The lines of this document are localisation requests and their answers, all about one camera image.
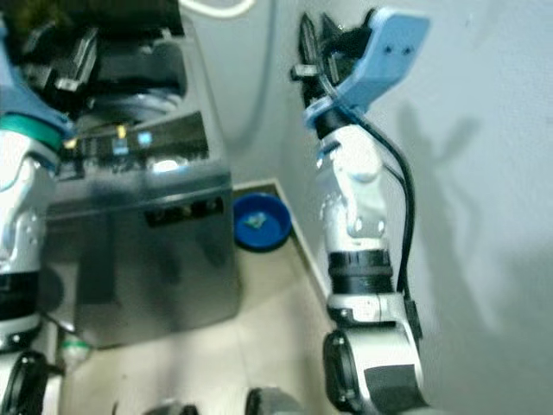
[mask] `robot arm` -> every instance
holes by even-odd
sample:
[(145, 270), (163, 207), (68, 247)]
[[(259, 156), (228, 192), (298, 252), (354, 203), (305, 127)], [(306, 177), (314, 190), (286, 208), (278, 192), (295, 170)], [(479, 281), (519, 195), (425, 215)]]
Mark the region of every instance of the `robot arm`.
[[(324, 29), (333, 37), (328, 45), (340, 38), (341, 30), (324, 18)], [(341, 79), (334, 66), (336, 97), (321, 97), (324, 91), (313, 82), (321, 70), (333, 75), (335, 56), (325, 56), (325, 62), (331, 62), (326, 66), (315, 62), (319, 52), (306, 41), (301, 49), (304, 65), (295, 67), (292, 75), (304, 81), (304, 98), (310, 104), (305, 122), (321, 140), (317, 167), (325, 195), (322, 218), (332, 282), (327, 311), (337, 326), (324, 342), (327, 396), (343, 412), (398, 413), (426, 406), (420, 392), (418, 328), (411, 327), (414, 303), (391, 283), (378, 150), (336, 100), (366, 111), (407, 74), (429, 22), (381, 9), (370, 13), (365, 25), (356, 33), (366, 45), (362, 54), (353, 52), (351, 74)]]
[(0, 16), (0, 412), (39, 414), (48, 367), (29, 346), (40, 329), (40, 252), (56, 151), (73, 129), (10, 65), (6, 35)]

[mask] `black cable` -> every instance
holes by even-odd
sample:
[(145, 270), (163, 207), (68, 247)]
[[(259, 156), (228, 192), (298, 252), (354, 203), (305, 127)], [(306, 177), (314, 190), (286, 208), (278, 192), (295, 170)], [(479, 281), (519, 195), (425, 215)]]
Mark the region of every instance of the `black cable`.
[[(301, 32), (304, 43), (309, 45), (311, 51), (319, 51), (317, 39), (315, 37), (315, 26), (307, 15), (303, 15), (301, 22)], [(366, 130), (371, 136), (373, 136), (377, 142), (382, 145), (391, 156), (397, 161), (399, 168), (401, 169), (403, 179), (399, 174), (393, 170), (388, 169), (392, 175), (399, 181), (405, 194), (405, 223), (404, 223), (404, 237), (402, 243), (402, 256), (399, 266), (399, 272), (397, 276), (397, 290), (404, 293), (406, 299), (410, 299), (409, 279), (407, 275), (407, 264), (409, 262), (410, 249), (413, 240), (413, 232), (415, 227), (415, 190), (413, 185), (413, 178), (410, 170), (410, 166), (404, 153), (391, 141), (388, 137), (376, 126), (372, 125), (365, 115), (355, 111), (347, 103), (343, 101), (338, 95), (336, 89), (328, 79), (324, 64), (322, 62), (321, 53), (316, 54), (316, 59), (313, 62), (306, 62), (315, 64), (318, 68), (318, 80), (321, 87), (334, 102), (336, 102), (340, 109), (355, 123)]]

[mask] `blue bowl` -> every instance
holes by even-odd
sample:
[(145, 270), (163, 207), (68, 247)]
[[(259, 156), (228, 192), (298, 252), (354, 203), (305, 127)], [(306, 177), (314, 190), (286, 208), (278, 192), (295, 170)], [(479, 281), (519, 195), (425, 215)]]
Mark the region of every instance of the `blue bowl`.
[(253, 251), (271, 251), (288, 238), (292, 230), (286, 206), (272, 195), (251, 193), (234, 201), (234, 238)]

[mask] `white cord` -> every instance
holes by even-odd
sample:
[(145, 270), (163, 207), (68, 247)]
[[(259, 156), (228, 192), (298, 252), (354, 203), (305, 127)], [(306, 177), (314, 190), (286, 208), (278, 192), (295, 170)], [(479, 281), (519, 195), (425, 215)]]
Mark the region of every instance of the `white cord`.
[(233, 19), (247, 13), (256, 3), (256, 0), (242, 0), (234, 6), (225, 8), (208, 6), (200, 3), (198, 0), (179, 0), (179, 3), (184, 9), (193, 11), (199, 15), (214, 19)]

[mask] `tiled floor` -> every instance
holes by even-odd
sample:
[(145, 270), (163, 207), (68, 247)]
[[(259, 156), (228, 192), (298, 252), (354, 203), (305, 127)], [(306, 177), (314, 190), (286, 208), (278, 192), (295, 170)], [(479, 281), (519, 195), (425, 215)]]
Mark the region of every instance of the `tiled floor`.
[(244, 298), (236, 318), (96, 352), (68, 377), (63, 413), (135, 415), (174, 398), (197, 404), (201, 414), (241, 415), (257, 386), (281, 387), (307, 413), (336, 413), (321, 366), (330, 326), (294, 242), (237, 255)]

